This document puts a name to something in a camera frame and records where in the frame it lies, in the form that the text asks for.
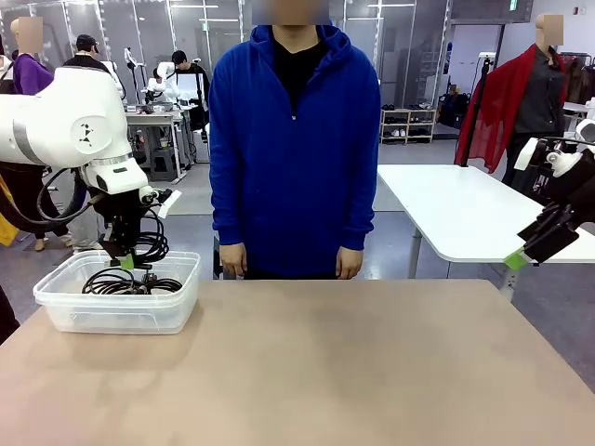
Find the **shoe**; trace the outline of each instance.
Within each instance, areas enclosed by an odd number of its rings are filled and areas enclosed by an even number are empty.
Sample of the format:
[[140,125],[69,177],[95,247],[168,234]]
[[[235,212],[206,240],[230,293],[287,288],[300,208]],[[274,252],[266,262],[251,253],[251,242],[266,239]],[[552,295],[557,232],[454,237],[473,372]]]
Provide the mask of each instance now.
[[46,249],[46,239],[37,239],[35,240],[35,251],[40,253],[44,249]]
[[99,243],[95,243],[92,246],[75,246],[74,247],[74,252],[75,253],[83,253],[85,251],[102,251],[103,250],[103,246],[101,246]]
[[60,235],[59,239],[67,248],[71,248],[73,246],[73,236],[71,234]]

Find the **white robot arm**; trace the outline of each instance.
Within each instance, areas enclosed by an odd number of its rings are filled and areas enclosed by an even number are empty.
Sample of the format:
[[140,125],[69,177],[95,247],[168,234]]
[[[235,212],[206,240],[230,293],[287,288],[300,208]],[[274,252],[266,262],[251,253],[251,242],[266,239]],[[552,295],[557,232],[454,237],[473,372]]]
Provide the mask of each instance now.
[[149,79],[147,90],[153,93],[163,93],[167,102],[177,103],[180,95],[176,82],[176,66],[173,62],[160,62],[157,67],[157,75],[162,79],[161,83],[155,78]]
[[140,219],[172,192],[149,186],[134,160],[111,76],[94,69],[58,68],[52,84],[37,96],[0,95],[0,110],[0,161],[75,168],[78,188],[78,199],[73,198],[67,212],[43,222],[24,217],[0,194],[0,212],[8,221],[20,229],[26,224],[41,230],[68,223],[88,190],[97,212],[111,224],[100,241],[104,249],[113,258],[135,260]]
[[521,231],[525,240],[521,252],[507,259],[511,268],[528,261],[542,263],[579,237],[576,230],[595,222],[595,121],[586,119],[574,138],[532,138],[515,164],[517,170],[529,165],[549,166],[540,195],[547,205],[535,223]]

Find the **clear plastic box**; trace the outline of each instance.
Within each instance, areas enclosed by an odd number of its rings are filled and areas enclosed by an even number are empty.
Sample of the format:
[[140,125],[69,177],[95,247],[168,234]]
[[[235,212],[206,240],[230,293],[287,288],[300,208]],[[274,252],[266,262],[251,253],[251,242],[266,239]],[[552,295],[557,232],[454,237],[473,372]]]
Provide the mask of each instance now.
[[[85,282],[108,268],[104,251],[77,254],[50,272],[33,288],[35,300],[62,332],[120,335],[173,335],[190,317],[198,297],[200,256],[170,252],[153,264],[159,278],[175,279],[182,288],[153,295],[83,295]],[[144,271],[132,271],[141,279]]]

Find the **red garment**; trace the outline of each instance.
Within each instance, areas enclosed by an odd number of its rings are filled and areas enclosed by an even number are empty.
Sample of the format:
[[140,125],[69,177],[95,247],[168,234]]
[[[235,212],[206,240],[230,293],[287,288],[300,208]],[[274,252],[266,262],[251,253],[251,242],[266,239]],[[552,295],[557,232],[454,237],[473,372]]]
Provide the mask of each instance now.
[[[537,45],[532,45],[518,58],[513,59],[487,75],[480,113],[475,124],[475,134],[471,143],[469,158],[483,158],[489,173],[493,173],[502,159],[514,129],[517,111],[521,107],[524,90],[529,82],[531,71],[536,61]],[[563,71],[562,58],[556,54],[560,70]],[[565,100],[562,89],[562,104]],[[471,130],[473,110],[477,103],[479,88],[475,88],[469,111],[463,122],[455,164],[462,164],[465,145]]]

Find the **workbench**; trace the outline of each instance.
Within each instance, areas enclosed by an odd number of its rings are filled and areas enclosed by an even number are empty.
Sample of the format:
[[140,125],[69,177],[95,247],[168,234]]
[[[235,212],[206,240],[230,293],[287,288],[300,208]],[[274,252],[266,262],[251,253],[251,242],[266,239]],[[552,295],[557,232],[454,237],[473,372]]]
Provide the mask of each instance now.
[[[416,226],[409,279],[417,275],[422,238],[453,263],[504,264],[521,249],[518,233],[543,206],[475,167],[458,165],[380,165],[378,173]],[[579,239],[546,263],[595,263],[595,236]],[[512,300],[519,273],[505,268],[502,294]]]
[[592,445],[595,397],[483,281],[203,282],[172,336],[0,347],[6,446]]
[[[180,153],[183,153],[186,163],[192,163],[194,161],[190,159],[189,156],[191,153],[190,145],[193,144],[193,136],[192,131],[190,130],[190,116],[188,110],[172,110],[152,114],[126,112],[126,120],[129,126],[170,128],[174,144],[174,158],[176,160],[177,172],[177,177],[172,181],[172,184],[178,184],[187,175],[187,172],[182,171],[181,169]],[[178,139],[176,125],[180,126],[180,139]],[[159,138],[156,138],[151,132],[147,132],[146,136],[148,138],[147,142],[149,144],[149,150],[159,147]]]

